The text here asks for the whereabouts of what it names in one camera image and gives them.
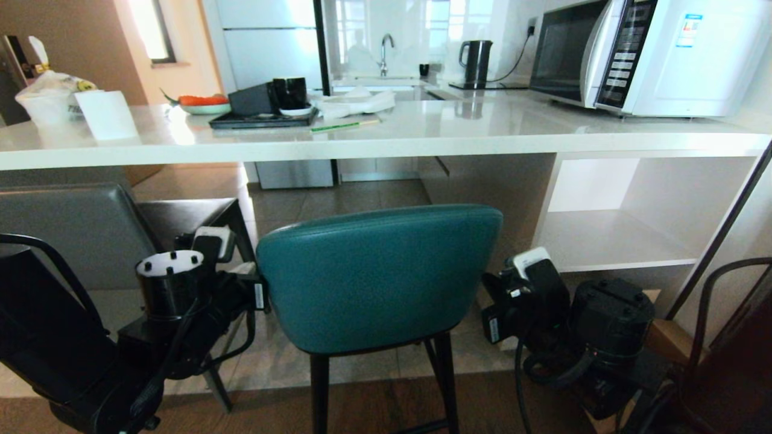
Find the faucet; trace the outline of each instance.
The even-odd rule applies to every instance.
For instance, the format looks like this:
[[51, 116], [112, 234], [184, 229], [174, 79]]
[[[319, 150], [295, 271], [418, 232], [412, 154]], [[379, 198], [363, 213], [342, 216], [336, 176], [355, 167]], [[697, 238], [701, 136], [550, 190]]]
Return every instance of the faucet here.
[[381, 76], [385, 77], [388, 68], [386, 67], [386, 39], [391, 41], [391, 48], [394, 48], [394, 38], [391, 37], [391, 33], [386, 33], [384, 38], [381, 39], [381, 62], [378, 64], [381, 67]]

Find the tile floor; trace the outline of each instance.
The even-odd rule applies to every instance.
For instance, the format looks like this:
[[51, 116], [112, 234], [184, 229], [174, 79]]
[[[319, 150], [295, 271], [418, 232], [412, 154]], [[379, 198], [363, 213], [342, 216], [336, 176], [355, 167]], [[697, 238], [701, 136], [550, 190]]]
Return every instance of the tile floor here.
[[[411, 205], [426, 205], [428, 197], [420, 181], [373, 181], [344, 183], [334, 188], [260, 190], [248, 188], [240, 164], [169, 165], [134, 188], [138, 201], [176, 198], [238, 197], [255, 244], [279, 227], [307, 219]], [[97, 300], [106, 323], [119, 327], [138, 316], [138, 293], [121, 294], [120, 302]], [[513, 355], [500, 351], [483, 336], [475, 305], [452, 331], [456, 373], [500, 371], [513, 366]], [[274, 315], [258, 313], [258, 334], [250, 349], [220, 367], [228, 390], [285, 388], [310, 384], [308, 356], [295, 348], [280, 330]], [[242, 326], [234, 345], [245, 336]], [[334, 358], [330, 361], [333, 383], [432, 375], [424, 348], [412, 345], [373, 354]], [[167, 381], [167, 393], [199, 393], [207, 390], [201, 377]], [[0, 365], [0, 397], [33, 396], [16, 375]]]

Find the wall outlet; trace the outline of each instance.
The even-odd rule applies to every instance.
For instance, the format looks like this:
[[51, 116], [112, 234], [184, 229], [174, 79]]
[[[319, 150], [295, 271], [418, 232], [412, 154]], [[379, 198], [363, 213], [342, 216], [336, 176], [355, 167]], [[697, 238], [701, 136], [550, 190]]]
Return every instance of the wall outlet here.
[[536, 17], [528, 19], [528, 36], [536, 33]]

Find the black kettle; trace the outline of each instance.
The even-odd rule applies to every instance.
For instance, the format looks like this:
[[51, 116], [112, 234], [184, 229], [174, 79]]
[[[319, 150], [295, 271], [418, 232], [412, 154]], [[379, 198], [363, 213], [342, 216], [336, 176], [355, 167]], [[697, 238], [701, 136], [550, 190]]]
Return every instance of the black kettle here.
[[[466, 68], [464, 73], [465, 88], [479, 89], [485, 87], [488, 76], [488, 58], [492, 41], [464, 41], [459, 50], [459, 63]], [[466, 63], [463, 61], [464, 48], [469, 47]]]

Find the white countertop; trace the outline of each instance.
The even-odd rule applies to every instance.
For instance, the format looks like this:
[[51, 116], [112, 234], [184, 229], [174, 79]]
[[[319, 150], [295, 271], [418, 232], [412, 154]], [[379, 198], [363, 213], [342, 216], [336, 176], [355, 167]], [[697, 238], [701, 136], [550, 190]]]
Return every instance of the white countertop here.
[[[544, 152], [758, 155], [770, 140], [715, 120], [623, 121], [549, 103], [529, 91], [496, 91], [474, 101], [399, 101], [378, 114], [380, 124], [322, 134], [308, 127], [214, 131], [208, 125], [213, 117], [168, 105], [132, 107], [132, 113], [140, 135], [118, 141], [95, 141], [85, 122], [0, 128], [0, 170]], [[324, 124], [317, 119], [315, 126]]]

